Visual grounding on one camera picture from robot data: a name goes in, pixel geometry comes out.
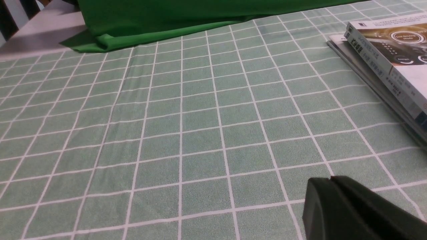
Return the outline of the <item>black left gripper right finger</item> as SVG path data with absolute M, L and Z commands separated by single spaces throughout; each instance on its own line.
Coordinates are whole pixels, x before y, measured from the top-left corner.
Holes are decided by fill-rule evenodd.
M 348 176 L 331 181 L 344 193 L 354 210 L 382 240 L 425 240 L 426 222 L 413 216 Z

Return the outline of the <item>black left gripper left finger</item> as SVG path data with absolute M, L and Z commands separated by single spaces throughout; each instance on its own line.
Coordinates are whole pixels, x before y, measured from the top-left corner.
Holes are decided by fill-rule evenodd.
M 308 179 L 303 209 L 308 240 L 379 240 L 330 179 Z

